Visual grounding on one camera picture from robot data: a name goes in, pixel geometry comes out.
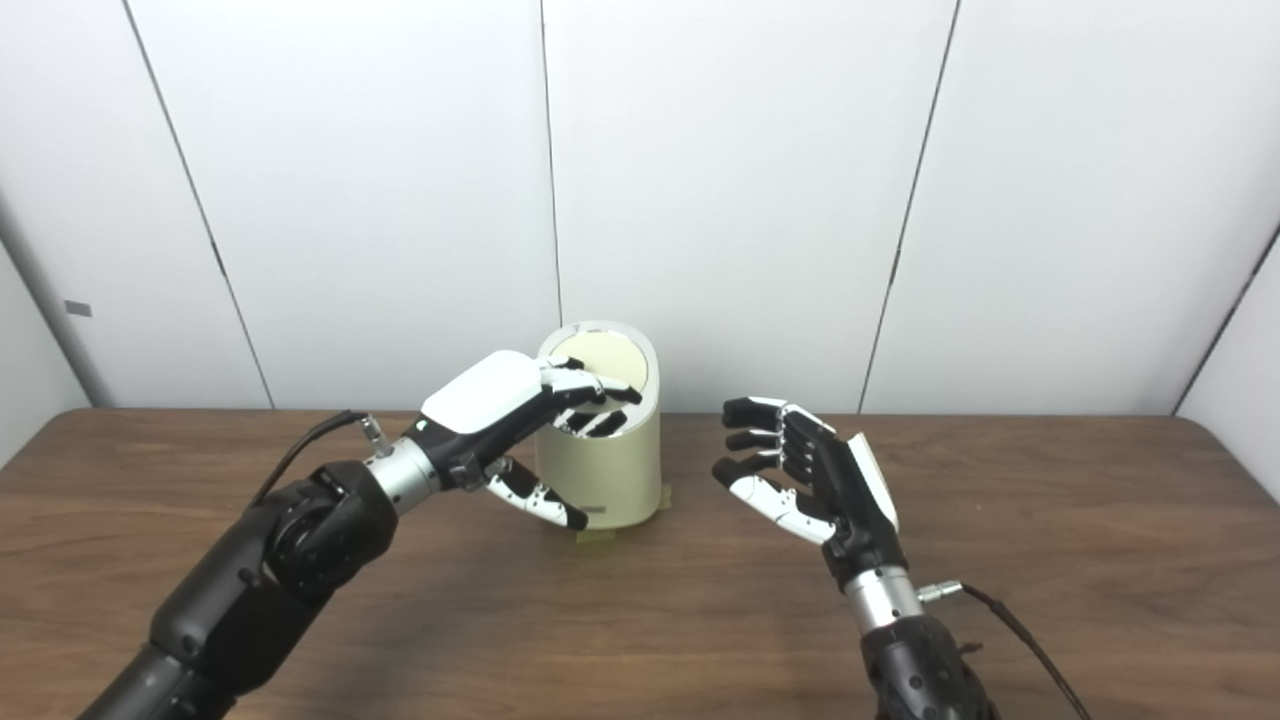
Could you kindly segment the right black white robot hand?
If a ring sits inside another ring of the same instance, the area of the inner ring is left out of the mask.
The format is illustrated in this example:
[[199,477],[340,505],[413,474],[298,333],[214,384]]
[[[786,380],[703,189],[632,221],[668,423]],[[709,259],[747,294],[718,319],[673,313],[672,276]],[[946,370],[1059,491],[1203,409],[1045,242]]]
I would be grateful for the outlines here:
[[864,573],[906,571],[899,515],[867,437],[844,439],[827,421],[781,398],[746,396],[722,406],[732,433],[716,480],[781,529],[822,548],[838,587]]

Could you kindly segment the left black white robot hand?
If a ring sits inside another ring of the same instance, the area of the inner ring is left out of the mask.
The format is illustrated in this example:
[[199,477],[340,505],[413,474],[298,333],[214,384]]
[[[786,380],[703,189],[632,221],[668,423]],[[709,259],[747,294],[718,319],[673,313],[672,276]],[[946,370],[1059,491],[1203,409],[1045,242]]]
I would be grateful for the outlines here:
[[530,357],[500,350],[428,397],[402,434],[417,446],[435,492],[488,489],[513,507],[571,530],[588,514],[543,483],[509,451],[544,427],[582,428],[570,418],[585,404],[639,405],[643,395],[623,380],[596,374],[576,357]]

